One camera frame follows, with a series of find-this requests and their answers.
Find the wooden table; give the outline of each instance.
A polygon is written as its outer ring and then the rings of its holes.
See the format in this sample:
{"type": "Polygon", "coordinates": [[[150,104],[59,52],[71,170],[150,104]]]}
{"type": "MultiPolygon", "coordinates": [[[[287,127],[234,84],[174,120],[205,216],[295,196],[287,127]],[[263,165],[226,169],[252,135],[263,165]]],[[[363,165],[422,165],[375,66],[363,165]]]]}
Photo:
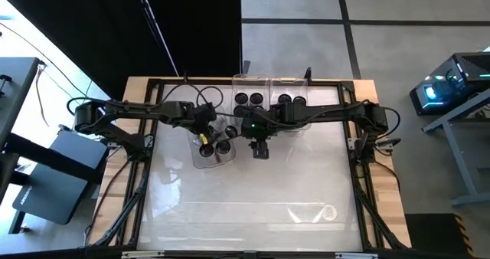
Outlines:
{"type": "MultiPolygon", "coordinates": [[[[146,92],[146,85],[149,79],[175,79],[175,77],[130,77],[126,85],[126,92],[124,93],[124,100],[132,102],[143,102],[146,92]]],[[[224,78],[209,78],[209,77],[193,77],[192,80],[226,80],[224,78]]],[[[372,80],[353,80],[355,86],[355,95],[357,100],[369,99],[371,102],[377,102],[377,93],[372,80]]],[[[152,102],[155,102],[156,94],[152,96],[152,102]]],[[[149,127],[151,123],[148,123],[145,128],[145,133],[149,133],[149,127]]],[[[118,120],[117,125],[128,133],[137,133],[139,127],[139,120],[118,120]]],[[[393,169],[393,163],[390,157],[376,154],[377,161],[385,164],[393,169]]],[[[117,170],[122,164],[126,162],[126,152],[124,150],[118,151],[112,156],[106,167],[104,178],[99,193],[100,197],[105,192],[107,183],[114,176],[117,170]]],[[[374,195],[377,203],[377,210],[380,216],[384,219],[390,230],[398,237],[398,239],[406,246],[410,246],[410,237],[408,235],[407,223],[405,221],[405,215],[403,213],[403,206],[401,203],[400,193],[398,192],[397,181],[387,170],[379,166],[376,163],[370,164],[371,179],[374,187],[374,195]]],[[[142,164],[137,170],[137,176],[135,180],[135,187],[138,185],[141,178],[142,164]]],[[[113,187],[110,189],[106,200],[101,206],[99,214],[96,218],[96,222],[93,226],[92,234],[90,236],[90,243],[95,242],[103,236],[103,233],[113,223],[119,214],[124,201],[124,195],[126,192],[126,186],[128,183],[129,168],[125,169],[119,177],[116,179],[113,187]]],[[[135,209],[132,210],[131,215],[128,218],[126,226],[126,233],[124,242],[129,240],[131,235],[132,225],[135,217],[135,209]]],[[[372,244],[375,244],[374,226],[369,214],[364,211],[367,223],[368,238],[372,244]]]]}

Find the yellow black warning stripe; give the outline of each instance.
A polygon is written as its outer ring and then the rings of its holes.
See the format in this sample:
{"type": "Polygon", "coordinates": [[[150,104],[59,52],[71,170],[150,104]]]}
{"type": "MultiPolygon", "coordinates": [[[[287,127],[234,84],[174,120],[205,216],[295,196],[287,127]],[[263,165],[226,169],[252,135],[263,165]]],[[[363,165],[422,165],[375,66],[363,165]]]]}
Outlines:
{"type": "Polygon", "coordinates": [[[466,250],[468,251],[469,256],[476,257],[473,253],[472,244],[469,241],[468,233],[466,232],[466,228],[462,222],[462,218],[456,214],[454,214],[454,218],[456,219],[456,223],[458,223],[459,231],[461,232],[462,239],[465,242],[466,250]]]}

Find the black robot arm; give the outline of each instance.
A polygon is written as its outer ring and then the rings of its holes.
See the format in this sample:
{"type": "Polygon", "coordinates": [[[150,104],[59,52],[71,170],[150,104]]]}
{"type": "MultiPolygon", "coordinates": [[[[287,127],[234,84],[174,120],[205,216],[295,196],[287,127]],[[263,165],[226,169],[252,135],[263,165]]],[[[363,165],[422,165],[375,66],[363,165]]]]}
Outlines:
{"type": "Polygon", "coordinates": [[[308,123],[352,121],[363,130],[354,142],[356,157],[361,162],[372,159],[376,139],[388,131],[385,109],[376,103],[363,101],[350,105],[306,106],[302,103],[281,103],[270,110],[251,110],[242,122],[242,135],[255,139],[250,145],[253,157],[268,159],[266,139],[279,131],[294,130],[308,123]]]}
{"type": "Polygon", "coordinates": [[[216,120],[211,103],[195,107],[192,102],[168,101],[151,105],[115,100],[91,100],[75,109],[75,130],[84,134],[101,135],[120,144],[130,160],[143,160],[148,156],[144,136],[127,133],[114,125],[119,119],[159,120],[173,127],[183,127],[193,134],[211,137],[210,121],[216,120]]]}

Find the black circular hole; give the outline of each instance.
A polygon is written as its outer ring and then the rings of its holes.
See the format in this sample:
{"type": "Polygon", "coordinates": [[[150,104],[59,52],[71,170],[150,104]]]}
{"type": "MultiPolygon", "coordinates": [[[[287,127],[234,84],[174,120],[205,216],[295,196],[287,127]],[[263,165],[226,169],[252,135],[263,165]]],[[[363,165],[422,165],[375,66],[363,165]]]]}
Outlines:
{"type": "Polygon", "coordinates": [[[260,105],[263,102],[262,94],[254,93],[250,95],[250,102],[254,105],[260,105]]]}
{"type": "Polygon", "coordinates": [[[291,96],[287,94],[281,94],[279,95],[279,99],[277,100],[279,103],[288,103],[291,102],[291,96]]]}
{"type": "Polygon", "coordinates": [[[199,153],[203,157],[208,157],[208,156],[213,155],[214,148],[211,144],[204,144],[204,145],[201,145],[201,147],[199,147],[199,153]]]}
{"type": "Polygon", "coordinates": [[[237,128],[235,128],[234,126],[227,126],[226,128],[224,128],[224,134],[231,138],[238,136],[238,131],[237,128]]]}
{"type": "Polygon", "coordinates": [[[228,141],[220,141],[216,144],[216,150],[220,154],[228,153],[231,150],[231,144],[228,141]]]}
{"type": "Polygon", "coordinates": [[[239,105],[244,105],[248,101],[248,96],[245,93],[235,95],[235,102],[239,105]]]}
{"type": "Polygon", "coordinates": [[[294,97],[294,103],[300,103],[306,106],[306,99],[304,97],[294,97]]]}
{"type": "Polygon", "coordinates": [[[247,114],[248,109],[244,106],[236,106],[233,110],[233,114],[238,117],[244,117],[247,114]]]}

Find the clear plastic container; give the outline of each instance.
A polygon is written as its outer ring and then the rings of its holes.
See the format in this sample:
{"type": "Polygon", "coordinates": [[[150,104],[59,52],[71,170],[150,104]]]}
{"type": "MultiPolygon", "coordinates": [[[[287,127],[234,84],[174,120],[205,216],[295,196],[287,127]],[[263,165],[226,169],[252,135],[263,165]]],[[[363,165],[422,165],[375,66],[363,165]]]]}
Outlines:
{"type": "MultiPolygon", "coordinates": [[[[223,112],[221,107],[216,109],[217,112],[223,112]]],[[[223,116],[217,116],[215,121],[209,123],[214,129],[215,141],[208,143],[206,148],[211,149],[212,153],[209,156],[203,156],[203,139],[200,136],[188,132],[189,145],[191,147],[192,163],[197,169],[208,169],[218,167],[235,158],[236,150],[233,141],[220,143],[220,140],[227,139],[228,136],[224,133],[224,128],[228,126],[228,121],[223,116]]]]}
{"type": "MultiPolygon", "coordinates": [[[[269,109],[270,79],[266,75],[238,74],[231,80],[230,114],[241,116],[254,107],[269,109]]],[[[231,117],[234,126],[241,126],[242,118],[231,117]]]]}
{"type": "MultiPolygon", "coordinates": [[[[273,78],[270,80],[270,104],[295,102],[308,105],[308,79],[306,78],[273,78]]],[[[282,136],[301,136],[309,129],[307,124],[299,129],[282,131],[282,136]]]]}

